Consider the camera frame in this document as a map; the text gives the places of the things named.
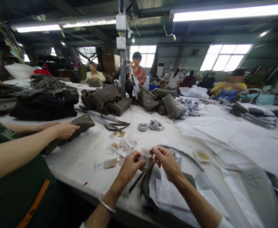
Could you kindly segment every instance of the bright window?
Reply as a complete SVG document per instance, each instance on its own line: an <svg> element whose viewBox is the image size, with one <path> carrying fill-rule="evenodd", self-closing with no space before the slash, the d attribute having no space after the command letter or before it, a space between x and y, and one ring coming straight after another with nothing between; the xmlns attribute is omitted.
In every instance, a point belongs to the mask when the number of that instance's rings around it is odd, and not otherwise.
<svg viewBox="0 0 278 228"><path fill-rule="evenodd" d="M96 53L96 48L95 47L80 47L79 51L83 55L87 56L88 58L91 58L93 56L93 54ZM88 60L86 58L84 58L82 55L79 55L79 56L80 56L82 64L87 64L88 63ZM98 58L94 58L93 62L98 64Z"/></svg>
<svg viewBox="0 0 278 228"><path fill-rule="evenodd" d="M252 44L211 45L200 68L201 71L233 71L249 53Z"/></svg>
<svg viewBox="0 0 278 228"><path fill-rule="evenodd" d="M133 61L134 52L139 51L142 55L140 66L151 68L155 58L156 45L130 46L130 61Z"/></svg>

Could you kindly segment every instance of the pink shirt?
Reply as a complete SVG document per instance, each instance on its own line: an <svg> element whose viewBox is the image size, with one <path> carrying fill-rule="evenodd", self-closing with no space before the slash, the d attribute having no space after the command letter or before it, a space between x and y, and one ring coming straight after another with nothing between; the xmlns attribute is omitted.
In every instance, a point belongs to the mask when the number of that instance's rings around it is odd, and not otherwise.
<svg viewBox="0 0 278 228"><path fill-rule="evenodd" d="M138 79L138 81L143 80L141 85L143 85L146 81L146 70L144 67L139 66L137 69L137 72L135 72L135 66L132 66L132 70L134 73L134 76Z"/></svg>

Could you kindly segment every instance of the bangle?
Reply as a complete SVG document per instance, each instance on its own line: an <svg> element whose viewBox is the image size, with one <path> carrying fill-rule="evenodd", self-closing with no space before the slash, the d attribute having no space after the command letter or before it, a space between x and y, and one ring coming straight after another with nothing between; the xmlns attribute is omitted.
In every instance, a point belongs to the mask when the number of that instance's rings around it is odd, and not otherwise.
<svg viewBox="0 0 278 228"><path fill-rule="evenodd" d="M102 200L101 198L99 198L99 202L111 213L116 213L116 210L111 209L109 206L107 206Z"/></svg>

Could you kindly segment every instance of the green shirt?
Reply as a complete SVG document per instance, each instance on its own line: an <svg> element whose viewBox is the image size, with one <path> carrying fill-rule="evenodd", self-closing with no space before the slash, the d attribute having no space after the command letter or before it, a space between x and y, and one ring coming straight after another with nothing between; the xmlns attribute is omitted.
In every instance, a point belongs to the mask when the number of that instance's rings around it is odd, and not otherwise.
<svg viewBox="0 0 278 228"><path fill-rule="evenodd" d="M0 143L21 136L0 123ZM42 155L0 179L0 227L15 228L25 217L35 201L45 179L50 184L28 222L28 227L57 227L62 217L67 218L63 193L55 177L50 173Z"/></svg>

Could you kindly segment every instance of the electrical outlet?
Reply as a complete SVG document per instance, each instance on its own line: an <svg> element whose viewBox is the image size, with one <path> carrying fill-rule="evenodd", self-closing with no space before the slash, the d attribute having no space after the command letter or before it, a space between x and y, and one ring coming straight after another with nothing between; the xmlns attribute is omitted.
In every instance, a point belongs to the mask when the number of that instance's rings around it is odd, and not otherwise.
<svg viewBox="0 0 278 228"><path fill-rule="evenodd" d="M126 38L119 36L116 37L117 49L124 49L126 50Z"/></svg>
<svg viewBox="0 0 278 228"><path fill-rule="evenodd" d="M125 30L126 29L126 15L116 16L116 29Z"/></svg>

